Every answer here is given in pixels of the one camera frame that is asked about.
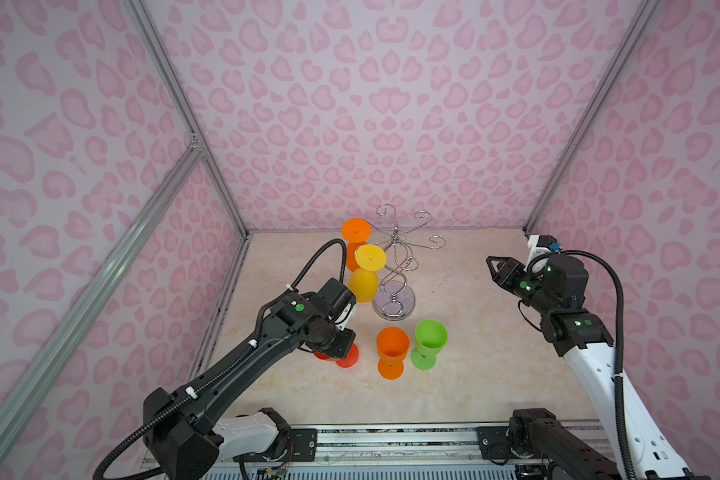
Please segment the red plastic wine glass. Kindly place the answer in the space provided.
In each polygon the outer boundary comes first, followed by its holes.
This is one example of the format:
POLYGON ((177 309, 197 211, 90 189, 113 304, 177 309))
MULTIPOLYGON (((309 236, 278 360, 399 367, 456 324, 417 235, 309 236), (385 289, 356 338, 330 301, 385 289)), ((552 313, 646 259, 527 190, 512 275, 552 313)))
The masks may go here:
POLYGON ((353 344, 348 355, 344 359, 335 359, 317 352, 314 353, 314 356, 319 360, 333 362, 341 368, 351 368, 359 360, 359 349, 355 344, 353 344))

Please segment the orange plastic wine glass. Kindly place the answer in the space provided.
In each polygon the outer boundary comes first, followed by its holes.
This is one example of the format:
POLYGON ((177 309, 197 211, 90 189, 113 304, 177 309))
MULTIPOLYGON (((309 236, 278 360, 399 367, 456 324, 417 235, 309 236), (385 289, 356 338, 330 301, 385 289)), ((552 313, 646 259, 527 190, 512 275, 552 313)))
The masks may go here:
POLYGON ((367 244, 372 229, 370 224, 362 218, 352 218, 347 220, 341 228, 341 234, 347 242, 347 259, 346 267, 354 272, 358 268, 355 257, 356 250, 367 244))
POLYGON ((377 335, 376 347, 379 354, 379 374, 387 380, 400 378, 410 348, 410 339, 406 332, 397 327, 387 327, 377 335))

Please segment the yellow plastic wine glass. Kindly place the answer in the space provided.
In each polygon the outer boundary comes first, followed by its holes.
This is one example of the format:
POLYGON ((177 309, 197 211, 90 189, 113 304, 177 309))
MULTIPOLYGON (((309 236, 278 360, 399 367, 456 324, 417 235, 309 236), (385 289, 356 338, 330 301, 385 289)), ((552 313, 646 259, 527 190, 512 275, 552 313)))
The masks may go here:
POLYGON ((358 303, 371 302, 379 287, 378 272, 386 267, 386 252, 376 245, 362 245, 354 252, 357 268, 352 272, 349 289, 358 303))

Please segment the green plastic wine glass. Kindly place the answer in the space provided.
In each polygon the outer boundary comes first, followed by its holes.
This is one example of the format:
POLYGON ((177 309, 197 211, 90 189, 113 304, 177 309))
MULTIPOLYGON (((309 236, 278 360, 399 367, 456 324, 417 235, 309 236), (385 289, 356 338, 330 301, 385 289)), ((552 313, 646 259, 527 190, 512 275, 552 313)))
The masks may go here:
POLYGON ((414 331, 415 347, 410 356, 412 364, 419 370, 432 369, 448 338, 447 328, 439 321, 426 319, 419 322, 414 331))

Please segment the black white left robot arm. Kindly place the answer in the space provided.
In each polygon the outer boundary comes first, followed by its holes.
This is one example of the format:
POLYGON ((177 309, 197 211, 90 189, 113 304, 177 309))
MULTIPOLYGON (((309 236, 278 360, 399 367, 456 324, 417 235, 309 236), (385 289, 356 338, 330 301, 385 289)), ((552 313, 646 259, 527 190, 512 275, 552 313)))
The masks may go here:
POLYGON ((232 403, 279 360, 306 346, 334 359, 348 356, 355 332, 346 322, 355 295, 335 278, 317 292, 288 290, 260 309, 254 331, 221 360, 172 392, 153 391, 143 418, 144 444, 170 479, 199 479, 220 456, 214 431, 232 403))

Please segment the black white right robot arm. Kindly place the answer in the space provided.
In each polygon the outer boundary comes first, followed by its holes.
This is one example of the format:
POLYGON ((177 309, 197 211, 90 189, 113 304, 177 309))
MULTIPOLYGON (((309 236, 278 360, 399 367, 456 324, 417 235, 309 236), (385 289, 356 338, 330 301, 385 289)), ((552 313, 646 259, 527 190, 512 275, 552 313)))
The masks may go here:
POLYGON ((489 256, 494 283, 540 315, 539 329, 583 387, 614 452, 594 451, 544 408, 517 409, 506 434, 518 457, 540 454, 573 479, 692 479, 694 473, 653 420, 624 370, 624 291, 616 293, 614 333, 584 306, 589 274, 580 250, 550 251, 527 264, 489 256))

